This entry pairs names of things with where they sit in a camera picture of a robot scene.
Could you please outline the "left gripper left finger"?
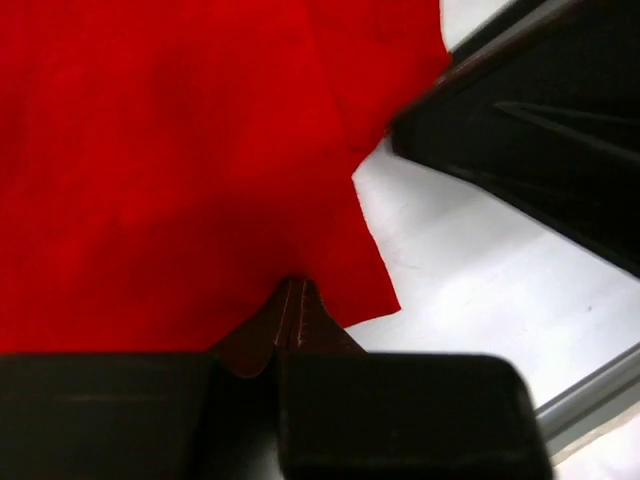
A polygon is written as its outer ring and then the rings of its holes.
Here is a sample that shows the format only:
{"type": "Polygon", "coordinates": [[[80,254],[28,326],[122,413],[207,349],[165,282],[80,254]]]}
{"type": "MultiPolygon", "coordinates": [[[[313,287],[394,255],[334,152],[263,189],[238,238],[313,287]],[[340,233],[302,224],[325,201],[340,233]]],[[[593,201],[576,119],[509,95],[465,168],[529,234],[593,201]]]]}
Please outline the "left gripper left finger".
{"type": "Polygon", "coordinates": [[[232,374],[257,376],[268,365],[286,315],[291,284],[291,279],[283,280],[254,315],[212,347],[232,374]]]}

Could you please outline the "red t-shirt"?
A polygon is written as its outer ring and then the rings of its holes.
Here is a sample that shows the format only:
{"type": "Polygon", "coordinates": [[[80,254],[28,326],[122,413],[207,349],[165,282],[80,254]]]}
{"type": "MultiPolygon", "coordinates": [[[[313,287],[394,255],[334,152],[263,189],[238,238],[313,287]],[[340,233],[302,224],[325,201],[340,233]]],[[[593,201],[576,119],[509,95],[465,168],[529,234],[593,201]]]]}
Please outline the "red t-shirt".
{"type": "Polygon", "coordinates": [[[1,349],[203,350],[290,276],[398,299],[352,181],[449,55],[436,1],[5,1],[1,349]]]}

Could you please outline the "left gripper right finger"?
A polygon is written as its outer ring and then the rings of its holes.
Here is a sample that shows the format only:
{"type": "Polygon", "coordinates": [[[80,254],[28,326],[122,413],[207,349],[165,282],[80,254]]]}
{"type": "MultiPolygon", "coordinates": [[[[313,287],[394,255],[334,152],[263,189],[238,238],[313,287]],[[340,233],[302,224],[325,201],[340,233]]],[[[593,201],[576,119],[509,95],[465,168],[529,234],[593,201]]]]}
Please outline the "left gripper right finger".
{"type": "Polygon", "coordinates": [[[289,351],[356,354],[363,348],[331,317],[315,283],[292,279],[289,293],[289,351]]]}

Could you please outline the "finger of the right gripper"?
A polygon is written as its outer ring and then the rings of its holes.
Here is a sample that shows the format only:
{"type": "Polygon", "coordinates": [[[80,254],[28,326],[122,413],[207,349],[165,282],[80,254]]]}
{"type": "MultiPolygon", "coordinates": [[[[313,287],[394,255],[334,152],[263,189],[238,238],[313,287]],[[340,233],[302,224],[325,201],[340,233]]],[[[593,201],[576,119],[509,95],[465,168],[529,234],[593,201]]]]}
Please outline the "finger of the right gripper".
{"type": "Polygon", "coordinates": [[[637,274],[638,3],[509,2],[390,139],[637,274]]]}

